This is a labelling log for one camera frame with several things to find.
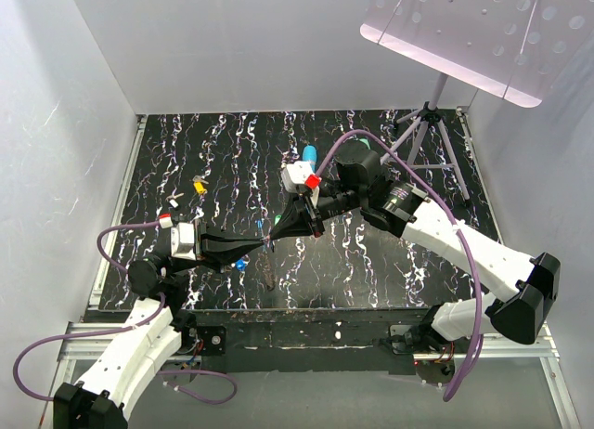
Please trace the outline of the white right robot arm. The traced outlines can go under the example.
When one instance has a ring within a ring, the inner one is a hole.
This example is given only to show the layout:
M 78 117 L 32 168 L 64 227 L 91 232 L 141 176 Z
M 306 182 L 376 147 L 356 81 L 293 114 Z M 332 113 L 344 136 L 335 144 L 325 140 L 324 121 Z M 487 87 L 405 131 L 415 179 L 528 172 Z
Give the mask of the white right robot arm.
M 418 244 L 465 272 L 475 267 L 474 277 L 488 290 L 484 297 L 432 307 L 402 342 L 437 353 L 475 332 L 497 332 L 522 345 L 536 341 L 558 297 L 561 263 L 556 257 L 532 257 L 450 220 L 428 193 L 391 178 L 380 155 L 361 141 L 344 142 L 334 160 L 335 180 L 316 175 L 309 162 L 282 169 L 290 198 L 271 240 L 319 237 L 324 221 L 356 209 L 373 227 Z

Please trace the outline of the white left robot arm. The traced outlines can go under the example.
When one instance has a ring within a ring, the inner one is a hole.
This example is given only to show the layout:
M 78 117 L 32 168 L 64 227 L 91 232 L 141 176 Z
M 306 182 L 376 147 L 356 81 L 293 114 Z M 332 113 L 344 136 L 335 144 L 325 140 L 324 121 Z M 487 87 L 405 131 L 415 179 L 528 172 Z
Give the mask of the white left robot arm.
M 158 240 L 151 253 L 124 271 L 137 298 L 121 328 L 76 383 L 53 397 L 55 428 L 125 428 L 132 410 L 173 354 L 190 353 L 198 341 L 196 320 L 184 310 L 189 270 L 215 272 L 267 243 L 261 236 L 215 230 L 200 219 L 184 222 L 163 214 L 153 223 Z

